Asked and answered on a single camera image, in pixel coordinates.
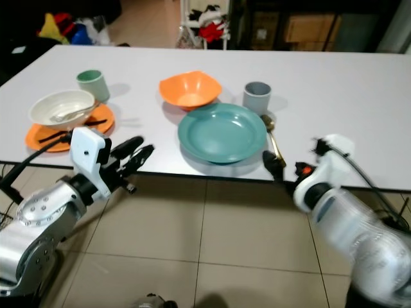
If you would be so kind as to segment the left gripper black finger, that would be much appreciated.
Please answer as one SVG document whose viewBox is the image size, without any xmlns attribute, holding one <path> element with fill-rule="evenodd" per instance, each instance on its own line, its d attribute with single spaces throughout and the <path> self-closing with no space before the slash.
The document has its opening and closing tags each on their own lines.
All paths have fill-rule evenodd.
<svg viewBox="0 0 411 308">
<path fill-rule="evenodd" d="M 125 176 L 132 176 L 136 171 L 142 167 L 148 158 L 152 156 L 155 147 L 152 144 L 143 146 L 136 150 L 131 156 L 129 156 L 128 161 L 125 164 Z"/>
<path fill-rule="evenodd" d="M 134 155 L 135 151 L 144 143 L 142 136 L 133 136 L 112 149 L 112 158 L 123 160 Z"/>
</svg>

